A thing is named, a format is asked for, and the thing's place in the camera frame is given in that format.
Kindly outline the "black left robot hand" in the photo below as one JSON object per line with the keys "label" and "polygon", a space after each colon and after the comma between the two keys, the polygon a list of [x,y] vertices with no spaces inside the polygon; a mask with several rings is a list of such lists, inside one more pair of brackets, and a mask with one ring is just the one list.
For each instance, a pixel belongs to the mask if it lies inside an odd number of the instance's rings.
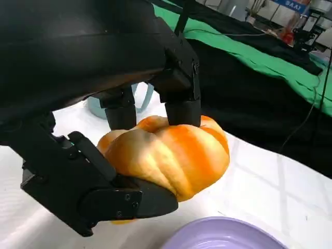
{"label": "black left robot hand", "polygon": [[136,124],[131,86],[152,84],[172,125],[200,124],[196,53],[149,1],[1,1],[1,144],[23,158],[21,189],[84,237],[100,221],[175,211],[169,190],[118,172],[53,111],[90,96],[112,129]]}

